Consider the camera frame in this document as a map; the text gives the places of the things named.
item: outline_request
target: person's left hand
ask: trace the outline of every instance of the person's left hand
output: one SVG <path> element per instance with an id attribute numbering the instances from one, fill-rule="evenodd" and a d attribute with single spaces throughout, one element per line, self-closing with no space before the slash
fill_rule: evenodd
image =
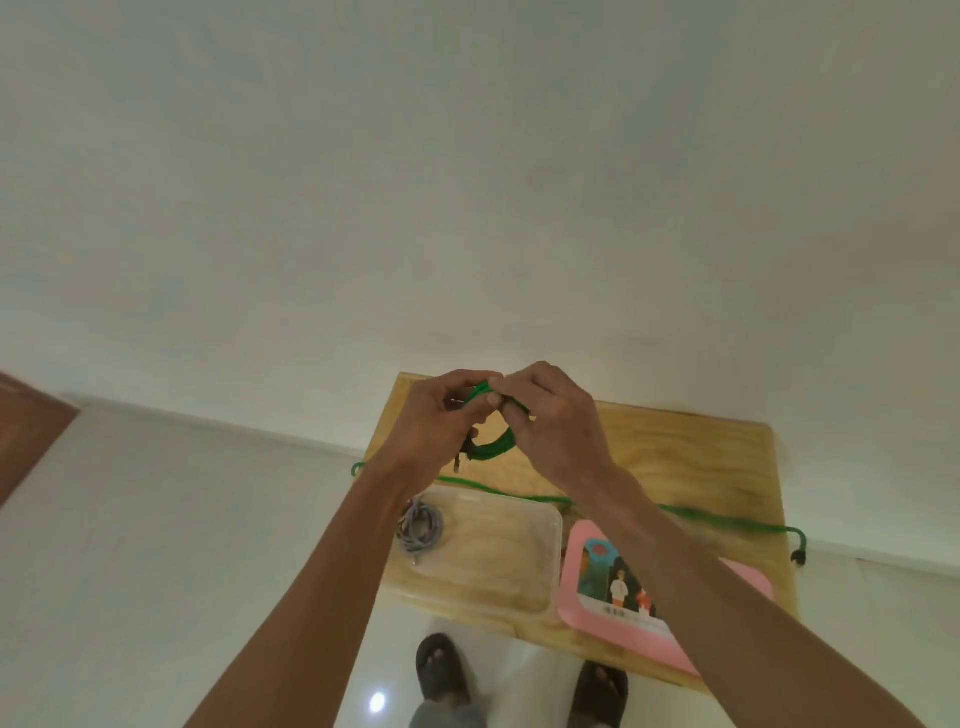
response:
<path id="1" fill-rule="evenodd" d="M 462 404 L 473 387 L 492 376 L 502 375 L 458 369 L 414 383 L 387 442 L 364 470 L 390 473 L 406 499 L 426 489 L 456 457 L 473 426 L 485 422 L 503 402 L 501 395 L 491 393 Z"/>

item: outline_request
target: hand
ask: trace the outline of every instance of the hand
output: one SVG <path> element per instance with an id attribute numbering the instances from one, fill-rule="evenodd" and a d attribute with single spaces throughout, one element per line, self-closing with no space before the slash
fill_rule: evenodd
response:
<path id="1" fill-rule="evenodd" d="M 563 370 L 539 361 L 514 375 L 492 378 L 490 386 L 536 416 L 531 421 L 511 401 L 501 408 L 534 469 L 575 500 L 588 497 L 617 472 L 593 397 Z"/>
<path id="2" fill-rule="evenodd" d="M 473 426 L 485 422 L 503 403 L 493 393 L 462 404 L 473 387 L 497 376 L 502 374 L 459 369 L 416 382 L 387 442 L 365 470 L 390 473 L 402 487 L 404 501 L 426 489 L 456 457 Z"/>

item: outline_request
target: person's right hand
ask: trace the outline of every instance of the person's right hand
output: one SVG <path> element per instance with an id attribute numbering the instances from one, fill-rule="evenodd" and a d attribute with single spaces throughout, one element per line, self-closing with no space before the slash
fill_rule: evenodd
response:
<path id="1" fill-rule="evenodd" d="M 516 374 L 490 379 L 490 386 L 536 417 L 531 420 L 509 400 L 501 407 L 516 445 L 534 469 L 575 500 L 616 473 L 593 397 L 559 367 L 539 361 Z"/>

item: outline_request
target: forearm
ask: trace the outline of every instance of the forearm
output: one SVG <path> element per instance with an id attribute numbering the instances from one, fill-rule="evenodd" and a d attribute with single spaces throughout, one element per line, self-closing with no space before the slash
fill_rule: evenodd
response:
<path id="1" fill-rule="evenodd" d="M 396 489 L 383 487 L 391 476 L 370 468 L 354 482 L 300 575 L 189 728 L 333 725 L 402 507 Z"/>
<path id="2" fill-rule="evenodd" d="M 617 471 L 583 505 L 739 728 L 920 726 L 830 646 L 725 567 Z"/>

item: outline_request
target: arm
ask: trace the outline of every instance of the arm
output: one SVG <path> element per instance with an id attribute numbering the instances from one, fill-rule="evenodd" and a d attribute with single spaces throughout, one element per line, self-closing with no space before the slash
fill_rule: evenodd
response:
<path id="1" fill-rule="evenodd" d="M 306 566 L 187 728 L 333 725 L 404 504 L 433 482 L 500 397 L 447 409 L 495 375 L 451 372 L 413 386 L 390 437 L 354 481 Z"/>
<path id="2" fill-rule="evenodd" d="M 670 521 L 611 458 L 592 398 L 540 362 L 494 379 L 537 471 L 579 502 L 623 554 L 739 728 L 922 728 L 889 692 Z"/>

